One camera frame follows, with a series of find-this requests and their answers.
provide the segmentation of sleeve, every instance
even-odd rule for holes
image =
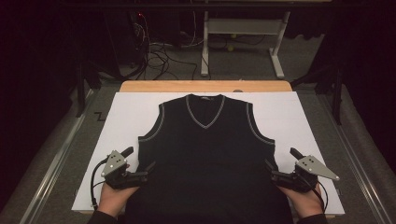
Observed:
[[[106,213],[94,211],[88,224],[117,224],[117,220]]]
[[[312,217],[305,217],[297,222],[297,224],[327,224],[327,223],[328,222],[324,214],[318,214]]]

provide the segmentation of table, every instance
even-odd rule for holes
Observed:
[[[297,0],[293,2],[331,2],[332,0]],[[227,2],[270,2],[268,0],[227,0]],[[273,0],[271,2],[290,2],[288,0]],[[235,34],[235,35],[276,35],[276,43],[269,48],[269,54],[273,63],[276,77],[285,78],[277,56],[288,25],[290,12],[286,11],[282,19],[279,20],[245,20],[245,19],[210,19],[206,11],[204,16],[204,43],[202,49],[201,75],[206,77],[209,74],[209,48],[207,46],[209,34]]]
[[[186,92],[200,95],[221,93],[253,103],[259,130],[276,140],[275,157],[281,172],[290,173],[294,169],[295,159],[289,154],[290,147],[324,162],[298,96],[286,81],[126,81],[116,93],[72,210],[92,212],[89,193],[92,170],[112,150],[121,152],[134,147],[134,153],[127,160],[131,164],[130,171],[137,168],[137,136],[144,135],[154,124],[158,104],[184,96]],[[100,171],[96,174],[95,183],[103,180]],[[345,212],[332,181],[319,180],[329,193],[327,215],[343,215]],[[100,187],[94,192],[98,199]]]

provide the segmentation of v-neck collar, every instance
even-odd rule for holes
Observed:
[[[223,108],[223,106],[224,106],[225,96],[224,96],[224,95],[218,95],[218,96],[221,97],[221,104],[220,104],[218,113],[217,113],[216,116],[212,119],[212,121],[211,121],[210,123],[208,123],[207,125],[204,125],[203,123],[201,123],[201,122],[194,116],[194,114],[193,114],[192,111],[191,111],[190,100],[189,100],[189,99],[190,99],[191,97],[195,97],[195,95],[190,94],[190,95],[187,95],[187,96],[186,96],[186,105],[187,105],[187,109],[189,110],[189,114],[190,114],[191,118],[194,120],[195,123],[197,123],[199,126],[201,126],[201,127],[204,128],[204,129],[208,129],[210,126],[212,126],[212,124],[214,124],[214,123],[216,122],[216,120],[218,119],[218,117],[219,117],[219,115],[220,115],[220,113],[221,113],[221,110],[222,110],[222,108]]]

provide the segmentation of metal rail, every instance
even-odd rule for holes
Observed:
[[[347,140],[342,126],[338,125],[332,118],[331,106],[329,105],[326,96],[320,95],[318,98],[322,106],[325,108],[325,111],[327,112],[329,119],[332,121],[332,125],[344,146],[348,164],[354,176],[356,177],[359,186],[361,187],[361,192],[364,194],[367,203],[373,211],[376,221],[378,224],[392,224],[393,222],[389,216],[389,212],[382,203],[381,198],[378,196],[375,185],[373,184],[371,178],[364,171],[363,165],[355,153],[355,150],[357,149],[354,148]]]
[[[50,196],[50,193],[55,186],[56,180],[58,179],[62,169],[64,168],[64,163],[69,155],[71,145],[73,140],[85,119],[85,112],[90,107],[93,97],[96,96],[96,92],[89,91],[86,97],[86,101],[88,105],[85,107],[82,115],[76,119],[69,135],[67,135],[63,145],[60,147],[59,151],[55,155],[49,169],[44,176],[43,180],[41,181],[40,186],[38,187],[35,196],[33,197],[32,201],[30,202],[29,206],[27,207],[20,224],[27,224],[27,223],[36,223],[38,217],[41,214],[41,211]]]
[[[347,4],[332,2],[255,2],[255,3],[193,3],[193,4],[134,4],[134,3],[69,3],[64,0],[58,0],[58,3],[66,8],[73,10],[88,11],[109,11],[109,10],[195,10],[195,11],[230,11],[230,10],[344,10],[352,8],[381,8],[386,9],[389,6],[373,4]]]

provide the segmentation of table leg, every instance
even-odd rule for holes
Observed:
[[[206,77],[209,75],[209,48],[207,47],[207,39],[208,39],[208,12],[205,12],[204,18],[204,47],[202,49],[202,60],[201,60],[201,76]]]
[[[285,78],[285,75],[283,74],[282,67],[280,66],[280,61],[279,58],[277,57],[277,53],[279,52],[280,44],[282,43],[283,35],[285,34],[286,27],[288,26],[288,21],[289,21],[289,16],[290,12],[285,12],[285,15],[283,17],[283,22],[279,27],[279,33],[277,34],[277,40],[276,40],[276,45],[274,48],[270,48],[270,56],[272,63],[274,65],[274,69],[276,72],[277,78],[283,79]]]
[[[84,77],[82,74],[82,62],[76,64],[76,78],[77,78],[77,95],[78,95],[78,112],[76,117],[79,118],[85,108],[85,91],[84,91]]]

